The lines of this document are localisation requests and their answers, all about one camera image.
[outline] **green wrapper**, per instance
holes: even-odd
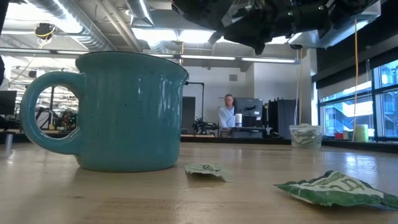
[[[275,186],[297,199],[316,205],[336,204],[345,207],[371,205],[398,210],[397,196],[376,190],[362,180],[333,170],[310,181],[291,181]]]
[[[218,164],[187,164],[185,171],[188,174],[210,174],[216,177],[221,177],[225,182],[233,182],[232,175]]]

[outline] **computer monitor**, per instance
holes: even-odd
[[[0,114],[14,114],[17,91],[0,91]]]
[[[235,114],[242,114],[242,127],[260,127],[262,117],[262,99],[236,97]]]

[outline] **blue shirt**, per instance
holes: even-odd
[[[235,107],[232,109],[220,108],[218,110],[218,117],[220,119],[221,128],[233,128],[235,127]]]

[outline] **mug rim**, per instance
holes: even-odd
[[[81,59],[82,57],[86,56],[86,55],[91,55],[91,54],[104,54],[104,53],[121,53],[121,54],[145,55],[145,56],[147,56],[147,57],[153,57],[153,58],[156,58],[156,59],[165,60],[165,61],[167,61],[167,62],[170,62],[170,63],[173,63],[173,64],[175,64],[175,65],[178,65],[179,67],[181,67],[182,69],[184,69],[184,71],[189,75],[188,71],[187,71],[183,66],[181,66],[181,65],[179,65],[179,64],[177,64],[177,63],[175,63],[175,62],[173,62],[173,61],[167,60],[167,59],[165,59],[165,58],[156,57],[156,56],[149,55],[149,54],[144,54],[144,53],[141,53],[141,52],[123,52],[123,51],[118,51],[118,50],[103,50],[103,51],[88,52],[88,53],[82,54],[82,55],[80,55],[79,57],[76,58],[75,66],[77,66],[78,60]]]

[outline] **wooden table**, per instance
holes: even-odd
[[[310,205],[272,185],[333,169],[397,195],[395,154],[183,143],[170,169],[116,174],[79,169],[73,156],[33,144],[0,155],[0,223],[398,223],[398,212]],[[218,162],[235,181],[187,176],[191,162]]]

